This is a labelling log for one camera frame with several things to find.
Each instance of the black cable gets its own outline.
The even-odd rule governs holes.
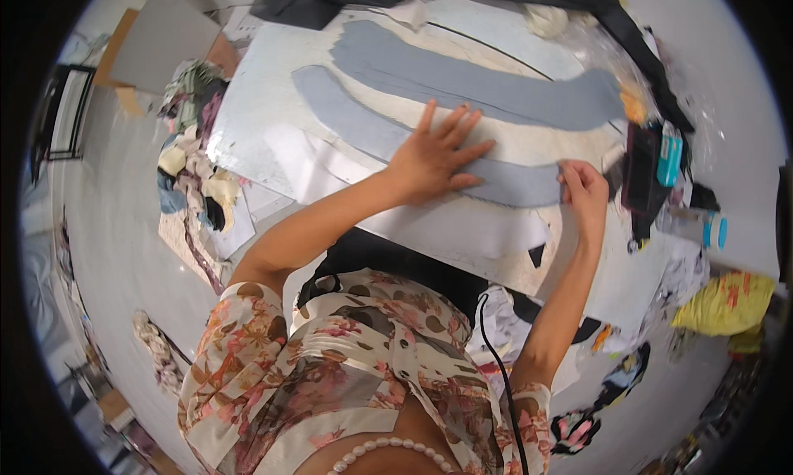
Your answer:
[[[523,450],[523,441],[520,438],[520,430],[518,428],[518,420],[515,418],[515,404],[512,402],[512,389],[509,386],[509,376],[507,375],[507,370],[503,367],[503,363],[501,362],[501,358],[499,357],[496,350],[493,349],[493,346],[490,345],[490,341],[488,341],[488,336],[484,333],[484,316],[482,312],[484,311],[484,304],[488,301],[488,294],[486,292],[482,292],[482,295],[479,297],[479,327],[482,331],[482,339],[484,343],[487,345],[490,352],[493,354],[493,357],[496,359],[498,363],[498,367],[501,369],[501,375],[503,375],[503,390],[507,393],[507,403],[509,404],[509,416],[512,419],[512,431],[515,433],[515,442],[518,444],[518,453],[520,454],[520,464],[523,467],[523,475],[529,475],[529,464],[526,461],[526,450]]]

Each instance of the yellow fabric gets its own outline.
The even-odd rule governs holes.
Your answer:
[[[759,353],[764,336],[763,323],[759,323],[747,331],[730,337],[727,350],[742,354]]]
[[[711,279],[672,320],[672,327],[705,335],[733,335],[763,320],[776,282],[762,275],[733,272]]]
[[[175,146],[170,146],[159,154],[157,166],[169,175],[176,177],[176,174],[185,168],[186,162],[187,154],[185,151]]]

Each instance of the hand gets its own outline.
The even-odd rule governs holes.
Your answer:
[[[608,183],[590,163],[565,160],[560,163],[559,182],[564,185],[562,201],[576,214],[580,241],[600,253],[606,229]]]
[[[400,204],[421,204],[461,188],[479,185],[482,179],[470,173],[455,173],[466,163],[489,152],[496,143],[488,140],[458,150],[473,126],[482,117],[480,110],[463,118],[468,104],[460,105],[435,130],[430,130],[435,100],[431,100],[413,134],[396,150],[382,174]]]

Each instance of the blue fabric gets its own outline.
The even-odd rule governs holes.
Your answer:
[[[168,139],[163,143],[163,150],[173,143],[178,134],[168,136]],[[157,168],[157,194],[159,196],[159,210],[163,213],[175,213],[179,210],[187,208],[187,196],[182,191],[173,190],[173,182],[175,178],[168,173],[164,172],[159,167]]]

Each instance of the floral fabric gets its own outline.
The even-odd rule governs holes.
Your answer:
[[[269,288],[257,285],[256,297],[236,294],[242,284],[223,293],[178,401],[179,430],[204,467],[293,473],[337,439],[392,431],[411,392],[463,470],[521,473],[506,400],[465,352],[465,316],[437,292],[387,273],[337,277],[337,292],[292,311],[291,337]],[[544,473],[550,392],[529,384],[512,393],[530,473]]]

